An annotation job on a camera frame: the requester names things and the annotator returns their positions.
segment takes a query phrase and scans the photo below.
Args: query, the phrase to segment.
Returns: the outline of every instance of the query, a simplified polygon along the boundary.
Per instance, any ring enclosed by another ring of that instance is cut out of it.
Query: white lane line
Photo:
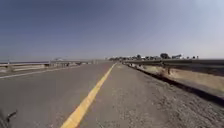
[[[60,68],[60,69],[52,69],[52,70],[46,70],[46,71],[37,71],[37,72],[29,72],[29,73],[15,74],[15,75],[9,75],[9,76],[1,76],[0,79],[17,77],[17,76],[26,76],[26,75],[32,75],[32,74],[39,74],[39,73],[44,73],[44,72],[52,72],[52,71],[63,70],[63,69],[72,69],[72,68],[78,68],[78,67]]]

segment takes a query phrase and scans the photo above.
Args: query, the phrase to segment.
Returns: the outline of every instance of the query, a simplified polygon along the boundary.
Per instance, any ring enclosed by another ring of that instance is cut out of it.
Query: blue sky
[[[223,0],[1,0],[0,61],[224,58]]]

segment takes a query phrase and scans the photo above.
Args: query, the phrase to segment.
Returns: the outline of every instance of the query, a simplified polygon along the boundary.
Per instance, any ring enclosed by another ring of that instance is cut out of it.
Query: road
[[[0,79],[0,108],[14,128],[60,128],[113,63]],[[140,71],[116,64],[80,128],[223,128],[224,108]]]

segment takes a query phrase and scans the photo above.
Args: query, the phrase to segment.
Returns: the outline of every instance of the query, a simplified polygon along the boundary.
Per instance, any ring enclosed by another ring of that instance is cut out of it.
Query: yellow line
[[[85,116],[89,106],[92,104],[97,93],[106,81],[114,65],[107,71],[107,73],[101,78],[96,86],[89,92],[88,96],[81,102],[76,110],[70,115],[70,117],[64,122],[61,128],[76,128]]]

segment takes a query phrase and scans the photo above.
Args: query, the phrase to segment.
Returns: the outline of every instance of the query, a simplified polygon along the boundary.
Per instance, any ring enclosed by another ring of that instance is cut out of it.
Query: guardrail
[[[92,61],[33,61],[33,62],[1,62],[1,72],[12,72],[28,69],[40,69],[49,67],[68,67],[92,63]]]
[[[145,60],[145,61],[123,61],[127,64],[154,65],[167,67],[203,67],[203,68],[224,68],[224,60],[221,59],[192,59],[192,60]]]

